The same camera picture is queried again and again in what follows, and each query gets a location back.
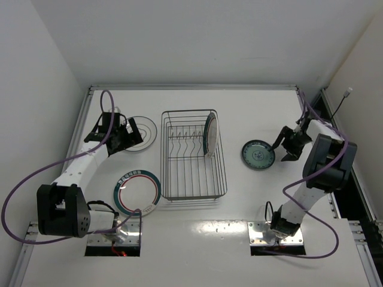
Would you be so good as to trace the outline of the small blue patterned plate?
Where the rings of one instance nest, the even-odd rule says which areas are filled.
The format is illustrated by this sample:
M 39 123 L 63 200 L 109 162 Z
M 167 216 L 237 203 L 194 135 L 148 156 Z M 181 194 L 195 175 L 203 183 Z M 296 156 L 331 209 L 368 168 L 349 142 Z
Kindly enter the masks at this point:
M 265 141 L 248 141 L 241 150 L 244 164 L 253 170 L 266 170 L 275 162 L 275 151 Z

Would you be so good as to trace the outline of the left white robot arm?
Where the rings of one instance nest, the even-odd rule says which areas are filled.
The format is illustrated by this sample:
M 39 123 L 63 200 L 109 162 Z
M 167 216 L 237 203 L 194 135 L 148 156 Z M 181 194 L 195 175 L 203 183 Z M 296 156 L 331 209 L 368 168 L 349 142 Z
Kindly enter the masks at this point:
M 104 112 L 85 137 L 80 153 L 50 185 L 37 191 L 38 230 L 46 236 L 113 236 L 120 228 L 115 211 L 89 209 L 84 191 L 99 166 L 111 155 L 143 141 L 135 119 Z

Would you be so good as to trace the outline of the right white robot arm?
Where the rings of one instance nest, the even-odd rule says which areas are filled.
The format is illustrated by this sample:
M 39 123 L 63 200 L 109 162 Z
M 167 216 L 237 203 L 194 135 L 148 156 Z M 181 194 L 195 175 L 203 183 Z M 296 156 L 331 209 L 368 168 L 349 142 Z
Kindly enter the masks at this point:
M 298 189 L 272 215 L 270 229 L 284 239 L 296 234 L 305 215 L 319 199 L 346 185 L 357 144 L 347 142 L 328 123 L 319 120 L 304 120 L 294 130 L 284 127 L 278 142 L 287 151 L 284 161 L 295 159 L 294 151 L 302 151 L 306 144 L 312 144 Z

